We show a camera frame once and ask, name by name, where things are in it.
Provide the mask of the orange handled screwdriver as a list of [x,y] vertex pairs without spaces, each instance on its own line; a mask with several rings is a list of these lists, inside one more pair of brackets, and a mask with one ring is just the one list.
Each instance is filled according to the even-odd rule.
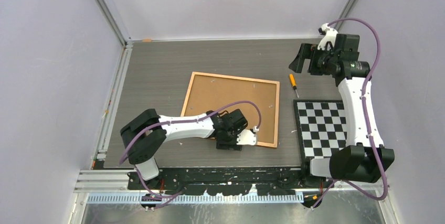
[[294,92],[296,94],[296,97],[299,98],[300,96],[299,96],[299,93],[298,93],[298,90],[297,90],[297,84],[296,84],[296,81],[295,81],[295,78],[294,78],[293,74],[289,74],[289,80],[290,80],[292,88],[293,88],[293,90],[294,90]]

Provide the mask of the wooden picture frame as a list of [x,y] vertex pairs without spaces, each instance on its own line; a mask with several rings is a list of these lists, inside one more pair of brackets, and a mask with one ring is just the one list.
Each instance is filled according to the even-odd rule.
[[278,147],[280,82],[223,74],[193,72],[187,88],[182,116],[192,116],[216,111],[223,106],[238,101],[253,102],[228,107],[231,112],[240,109],[248,121],[248,129],[261,123],[257,133],[257,146]]

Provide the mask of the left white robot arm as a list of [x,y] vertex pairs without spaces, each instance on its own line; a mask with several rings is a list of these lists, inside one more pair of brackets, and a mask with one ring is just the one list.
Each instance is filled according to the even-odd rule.
[[219,150],[240,151],[244,145],[256,145],[254,130],[236,109],[232,112],[208,111],[197,116],[169,117],[147,109],[120,130],[128,160],[141,175],[141,183],[156,189],[161,182],[155,153],[165,142],[184,138],[213,138]]

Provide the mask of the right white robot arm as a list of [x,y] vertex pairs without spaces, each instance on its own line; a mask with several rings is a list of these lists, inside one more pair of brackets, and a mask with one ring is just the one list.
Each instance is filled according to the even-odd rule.
[[370,91],[371,66],[359,60],[360,37],[337,34],[319,44],[302,43],[289,69],[302,72],[309,60],[308,73],[332,76],[341,95],[346,121],[346,146],[329,157],[306,161],[300,182],[314,187],[321,177],[375,183],[395,160],[394,150],[386,148],[377,130]]

